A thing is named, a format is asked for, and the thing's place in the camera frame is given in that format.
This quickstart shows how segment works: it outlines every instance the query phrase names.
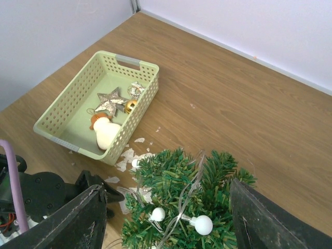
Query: gold ball ornament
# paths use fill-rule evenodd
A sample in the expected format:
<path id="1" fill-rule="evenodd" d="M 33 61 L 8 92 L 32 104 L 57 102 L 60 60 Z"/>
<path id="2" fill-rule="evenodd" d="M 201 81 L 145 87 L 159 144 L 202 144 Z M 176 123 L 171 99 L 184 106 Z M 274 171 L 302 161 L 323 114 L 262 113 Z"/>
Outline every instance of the gold ball ornament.
<path id="1" fill-rule="evenodd" d="M 137 104 L 137 100 L 130 100 L 126 103 L 124 107 L 124 111 L 128 114 L 134 109 L 135 105 Z"/>

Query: wooden floor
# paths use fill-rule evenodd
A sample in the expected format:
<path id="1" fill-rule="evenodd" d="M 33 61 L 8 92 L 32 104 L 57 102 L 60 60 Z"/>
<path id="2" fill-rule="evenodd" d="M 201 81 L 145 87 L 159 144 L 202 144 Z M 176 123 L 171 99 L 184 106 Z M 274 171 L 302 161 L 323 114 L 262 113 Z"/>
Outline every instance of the wooden floor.
<path id="1" fill-rule="evenodd" d="M 332 236 L 332 96 L 141 13 L 0 114 L 0 137 L 27 160 L 30 173 L 52 171 L 74 182 L 88 169 L 135 186 L 128 172 L 69 154 L 32 130 L 98 50 L 160 66 L 159 92 L 130 141 L 137 154 L 147 147 L 226 150 L 258 178 L 259 192 Z M 146 142 L 134 143 L 139 137 Z M 108 242 L 119 238 L 123 221 L 113 208 Z"/>

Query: christmas tree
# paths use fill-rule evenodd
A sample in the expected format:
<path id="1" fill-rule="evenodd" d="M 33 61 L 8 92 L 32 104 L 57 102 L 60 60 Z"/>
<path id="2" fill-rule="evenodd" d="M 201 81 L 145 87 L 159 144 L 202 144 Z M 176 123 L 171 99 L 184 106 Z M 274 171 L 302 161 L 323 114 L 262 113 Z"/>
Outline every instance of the christmas tree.
<path id="1" fill-rule="evenodd" d="M 125 220 L 123 225 L 122 246 L 129 249 L 237 248 L 230 183 L 237 178 L 252 185 L 255 179 L 247 170 L 238 170 L 237 162 L 227 152 L 212 151 L 210 157 L 201 158 L 195 160 L 177 149 L 164 150 L 139 162 L 134 174 L 139 187 L 151 192 L 152 203 L 137 194 L 127 195 L 131 221 Z M 151 218 L 156 208 L 162 208 L 158 210 L 164 211 L 164 217 Z M 189 217 L 199 216 L 207 216 L 213 223 L 208 235 L 202 235 L 205 231 L 199 230 L 204 230 L 204 224 L 194 226 L 188 222 Z"/>

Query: light green basket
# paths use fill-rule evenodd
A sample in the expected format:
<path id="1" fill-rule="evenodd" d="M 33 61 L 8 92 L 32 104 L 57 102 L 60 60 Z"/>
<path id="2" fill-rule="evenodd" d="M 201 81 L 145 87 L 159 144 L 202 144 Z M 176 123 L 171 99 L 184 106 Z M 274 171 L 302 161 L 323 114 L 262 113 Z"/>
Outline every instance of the light green basket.
<path id="1" fill-rule="evenodd" d="M 133 68 L 120 65 L 133 65 Z M 98 51 L 79 71 L 34 125 L 34 131 L 53 142 L 90 158 L 114 165 L 158 91 L 159 67 L 118 54 Z M 130 114 L 119 110 L 112 122 L 121 126 L 106 152 L 100 151 L 95 132 L 89 129 L 91 115 L 100 100 L 97 93 L 111 93 L 120 87 L 120 96 L 130 99 L 128 87 L 138 81 L 145 91 Z"/>

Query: white wall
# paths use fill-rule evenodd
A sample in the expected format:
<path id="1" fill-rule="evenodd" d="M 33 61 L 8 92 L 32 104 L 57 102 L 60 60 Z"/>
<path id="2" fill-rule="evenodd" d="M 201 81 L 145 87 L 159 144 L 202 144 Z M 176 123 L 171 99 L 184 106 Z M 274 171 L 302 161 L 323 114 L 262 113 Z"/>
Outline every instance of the white wall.
<path id="1" fill-rule="evenodd" d="M 332 94 L 332 1 L 140 2 L 144 12 Z"/>
<path id="2" fill-rule="evenodd" d="M 130 16 L 130 0 L 2 1 L 0 111 Z"/>

